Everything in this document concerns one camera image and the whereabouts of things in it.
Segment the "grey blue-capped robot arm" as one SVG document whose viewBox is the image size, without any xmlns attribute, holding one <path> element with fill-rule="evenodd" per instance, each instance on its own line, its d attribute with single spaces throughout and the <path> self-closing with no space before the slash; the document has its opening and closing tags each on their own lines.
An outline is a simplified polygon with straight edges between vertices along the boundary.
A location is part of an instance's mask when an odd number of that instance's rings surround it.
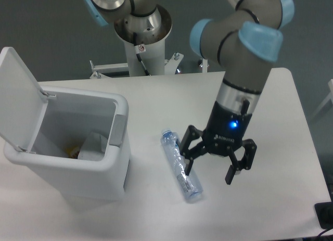
<svg viewBox="0 0 333 241">
<path fill-rule="evenodd" d="M 190 46 L 201 58 L 225 68 L 225 74 L 207 126 L 190 125 L 179 143 L 189 175 L 194 160 L 204 154 L 229 157 L 225 181 L 252 166 L 257 146 L 244 139 L 252 114 L 278 58 L 283 35 L 280 29 L 294 15 L 293 0 L 228 0 L 233 14 L 221 21 L 202 19 L 191 30 Z M 144 53 L 151 43 L 170 32 L 170 20 L 156 0 L 84 0 L 100 26 L 114 24 L 118 36 L 133 47 L 130 72 L 140 76 L 164 73 L 154 70 Z"/>
</svg>

